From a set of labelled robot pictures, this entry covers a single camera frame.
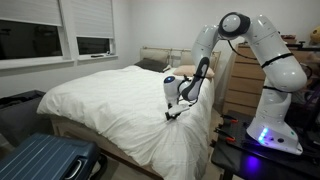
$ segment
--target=black bag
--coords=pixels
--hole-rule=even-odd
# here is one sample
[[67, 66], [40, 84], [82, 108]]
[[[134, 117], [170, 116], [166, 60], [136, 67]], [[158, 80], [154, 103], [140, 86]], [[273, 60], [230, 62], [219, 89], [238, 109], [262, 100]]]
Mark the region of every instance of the black bag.
[[50, 118], [37, 114], [44, 94], [34, 90], [0, 99], [0, 133], [12, 146], [36, 132], [53, 134]]

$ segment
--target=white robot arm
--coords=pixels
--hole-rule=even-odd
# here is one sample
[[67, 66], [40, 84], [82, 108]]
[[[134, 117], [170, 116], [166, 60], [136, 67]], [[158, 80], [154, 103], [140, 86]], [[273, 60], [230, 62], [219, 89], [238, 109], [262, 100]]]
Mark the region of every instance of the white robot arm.
[[202, 29], [191, 51], [197, 67], [193, 80], [179, 81], [170, 76], [164, 81], [169, 107], [167, 118], [174, 119], [189, 109], [186, 105], [179, 105], [180, 95], [188, 101], [197, 99], [216, 43], [238, 36], [246, 39], [266, 73], [256, 115], [247, 133], [265, 147], [300, 155], [303, 150], [298, 136], [284, 122], [284, 117], [291, 103], [291, 92], [302, 88], [307, 77], [276, 28], [262, 15], [250, 19], [232, 12], [221, 19], [219, 26]]

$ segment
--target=blue suitcase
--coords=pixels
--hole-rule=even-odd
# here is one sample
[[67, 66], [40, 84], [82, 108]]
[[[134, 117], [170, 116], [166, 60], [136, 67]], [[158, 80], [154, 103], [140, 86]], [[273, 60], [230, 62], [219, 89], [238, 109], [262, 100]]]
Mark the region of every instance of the blue suitcase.
[[95, 143], [34, 134], [0, 162], [0, 179], [88, 179], [100, 155]]

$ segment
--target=suitcase handle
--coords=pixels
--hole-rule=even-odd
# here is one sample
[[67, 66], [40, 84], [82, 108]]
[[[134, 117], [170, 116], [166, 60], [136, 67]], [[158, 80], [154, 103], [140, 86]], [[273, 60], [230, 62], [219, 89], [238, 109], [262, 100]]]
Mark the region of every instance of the suitcase handle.
[[65, 177], [64, 179], [69, 180], [72, 179], [76, 176], [77, 172], [80, 170], [81, 166], [82, 166], [82, 161], [80, 161], [79, 159], [76, 161], [76, 165], [74, 165], [73, 170], [71, 170], [72, 172], [70, 173], [69, 177]]

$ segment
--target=black table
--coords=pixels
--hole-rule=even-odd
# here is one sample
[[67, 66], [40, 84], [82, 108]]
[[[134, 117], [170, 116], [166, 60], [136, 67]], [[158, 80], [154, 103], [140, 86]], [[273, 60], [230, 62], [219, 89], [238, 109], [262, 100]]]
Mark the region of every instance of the black table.
[[[233, 117], [249, 118], [252, 117], [237, 113], [234, 111], [228, 112], [228, 115]], [[222, 130], [228, 130], [225, 125], [222, 126]], [[287, 180], [299, 180], [299, 179], [319, 179], [308, 173], [288, 168], [283, 164], [279, 164], [267, 158], [255, 155], [248, 151], [227, 144], [225, 137], [219, 135], [217, 142], [215, 143], [211, 162], [218, 167], [224, 169], [223, 179], [232, 179], [235, 174], [243, 179], [287, 179]], [[311, 162], [300, 163], [299, 166], [306, 169], [308, 166], [316, 166]], [[316, 166], [313, 168], [319, 168], [318, 173], [320, 174], [320, 167]]]

